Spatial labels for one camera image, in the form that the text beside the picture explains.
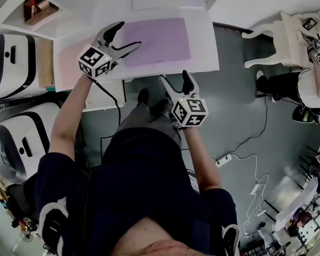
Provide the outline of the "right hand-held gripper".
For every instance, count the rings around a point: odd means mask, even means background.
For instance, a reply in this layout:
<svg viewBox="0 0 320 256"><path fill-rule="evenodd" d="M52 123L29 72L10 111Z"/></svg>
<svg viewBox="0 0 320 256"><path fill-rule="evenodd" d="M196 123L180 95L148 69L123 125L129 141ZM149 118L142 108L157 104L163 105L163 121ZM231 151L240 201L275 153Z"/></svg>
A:
<svg viewBox="0 0 320 256"><path fill-rule="evenodd" d="M201 126L209 114L206 101L200 97L198 91L194 91L196 84L193 76L186 70L182 71L182 93L175 90L169 80L160 75L167 94L171 97L173 107L172 115L181 127Z"/></svg>

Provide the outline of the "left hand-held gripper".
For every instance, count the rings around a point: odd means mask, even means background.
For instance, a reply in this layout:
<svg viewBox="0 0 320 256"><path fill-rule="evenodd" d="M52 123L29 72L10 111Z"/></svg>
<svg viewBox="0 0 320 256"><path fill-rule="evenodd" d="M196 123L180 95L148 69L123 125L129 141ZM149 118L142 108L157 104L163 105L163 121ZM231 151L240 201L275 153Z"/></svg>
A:
<svg viewBox="0 0 320 256"><path fill-rule="evenodd" d="M117 60L128 56L141 46L141 42L133 42L120 48L109 46L124 24L124 21L114 22L102 28L97 33L95 42L84 47L77 58L79 69L84 74L91 78L107 74Z"/></svg>

